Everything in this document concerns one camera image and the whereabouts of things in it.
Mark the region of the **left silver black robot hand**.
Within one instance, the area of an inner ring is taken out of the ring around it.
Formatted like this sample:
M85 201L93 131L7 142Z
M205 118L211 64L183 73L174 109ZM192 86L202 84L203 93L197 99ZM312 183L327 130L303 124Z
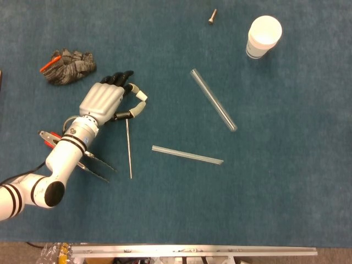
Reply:
M138 116L146 106L147 100L141 101L134 108L126 112L117 112L122 100L129 94L136 94L139 87L133 83L127 83L132 70L117 72L112 76L106 76L95 83L79 106L81 116L90 116L102 126L108 121L132 119Z

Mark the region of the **transparent glass test tube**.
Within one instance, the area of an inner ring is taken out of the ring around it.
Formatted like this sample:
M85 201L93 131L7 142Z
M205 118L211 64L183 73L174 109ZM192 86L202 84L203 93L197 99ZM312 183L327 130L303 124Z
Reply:
M196 69L192 69L190 71L190 75L193 77L193 79L196 81L200 89L203 91L205 96L208 98L210 103L213 105L215 108L216 112L218 115L221 117L221 119L224 121L225 125L228 127L228 129L232 132L237 131L238 127L228 114L228 112L224 109L218 98L214 95L212 90L210 89L209 85L207 82L204 81L200 73Z

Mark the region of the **black grey work glove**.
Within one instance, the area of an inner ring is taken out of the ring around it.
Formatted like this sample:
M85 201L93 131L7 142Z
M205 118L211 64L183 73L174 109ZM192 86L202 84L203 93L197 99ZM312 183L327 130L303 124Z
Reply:
M63 48L52 53L50 61L40 69L40 73L52 85L68 85L95 70L96 62L91 52L71 52Z

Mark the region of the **thin white rod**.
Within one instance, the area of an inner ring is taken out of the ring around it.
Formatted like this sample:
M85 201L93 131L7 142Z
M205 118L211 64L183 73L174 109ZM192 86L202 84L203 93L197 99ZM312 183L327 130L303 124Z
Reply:
M127 148L128 148L128 162L129 162L129 177L133 178L132 173L132 163L131 163L131 147L130 147L130 133L129 133L129 119L125 120L126 124L126 140L127 140Z

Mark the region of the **crumpled clear plastic bag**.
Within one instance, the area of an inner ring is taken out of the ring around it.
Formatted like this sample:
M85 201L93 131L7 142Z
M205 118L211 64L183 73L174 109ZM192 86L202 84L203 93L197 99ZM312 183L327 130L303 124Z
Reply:
M67 243L45 245L36 264L74 264L71 246Z

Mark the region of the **blue carpet table cover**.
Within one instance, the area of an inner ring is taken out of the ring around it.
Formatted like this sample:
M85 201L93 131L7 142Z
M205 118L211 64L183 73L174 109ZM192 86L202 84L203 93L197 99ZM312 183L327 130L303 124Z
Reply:
M263 15L283 32L252 59ZM40 69L63 48L96 70L48 83ZM109 183L76 168L58 206L26 206L0 240L352 248L352 0L0 0L0 181L42 163L38 131L59 133L94 83L126 70L148 96L129 122L133 178L126 124L110 122L90 151L117 172L85 160Z

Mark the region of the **white paper cup stack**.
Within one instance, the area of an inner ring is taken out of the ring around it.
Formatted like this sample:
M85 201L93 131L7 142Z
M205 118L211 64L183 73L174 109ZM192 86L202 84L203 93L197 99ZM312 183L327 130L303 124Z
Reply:
M247 35L246 54L252 59L263 57L277 44L282 32L282 26L275 17L263 15L256 18Z

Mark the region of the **aluminium frame rail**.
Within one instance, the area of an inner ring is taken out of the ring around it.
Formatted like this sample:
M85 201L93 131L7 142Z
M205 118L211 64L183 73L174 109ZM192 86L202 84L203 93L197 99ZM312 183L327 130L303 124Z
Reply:
M74 257L316 256L314 247L231 245L77 245Z

